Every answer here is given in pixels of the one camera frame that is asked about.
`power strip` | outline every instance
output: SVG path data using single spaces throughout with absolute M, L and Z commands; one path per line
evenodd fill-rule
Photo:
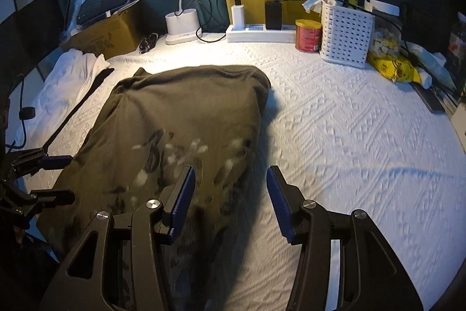
M 246 24 L 242 30 L 232 25 L 227 29 L 229 43 L 292 43 L 296 42 L 296 26 L 283 25 L 281 30 L 267 30 L 265 24 Z

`textured bedspread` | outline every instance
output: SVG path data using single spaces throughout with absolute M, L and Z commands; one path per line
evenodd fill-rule
M 160 73 L 183 66 L 254 65 L 272 83 L 255 173 L 225 236 L 209 310 L 282 311 L 299 247 L 280 235 L 265 187 L 265 170 L 279 165 L 288 183 L 331 211 L 366 210 L 379 226 L 428 310 L 466 256 L 466 156 L 445 115 L 430 114 L 406 84 L 375 70 L 332 65 L 292 44 L 167 46 L 109 60 L 115 68 L 72 117 L 49 149 L 74 155 L 112 88 L 139 67 Z M 51 188 L 59 172 L 26 179 Z M 338 247 L 332 246 L 327 309 L 336 305 Z

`jar of candy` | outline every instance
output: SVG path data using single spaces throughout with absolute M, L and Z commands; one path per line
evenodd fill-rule
M 400 54 L 401 22 L 400 9 L 392 4 L 370 0 L 372 12 L 376 15 L 374 35 L 369 54 L 375 59 L 397 59 Z

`red can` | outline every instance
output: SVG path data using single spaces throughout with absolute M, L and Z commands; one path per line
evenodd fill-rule
M 318 52 L 322 42 L 322 24 L 314 20 L 296 21 L 296 49 L 301 52 Z

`perforated basket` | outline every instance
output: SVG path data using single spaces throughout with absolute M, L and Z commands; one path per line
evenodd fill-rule
M 321 57 L 325 61 L 363 67 L 374 16 L 364 11 L 322 3 Z

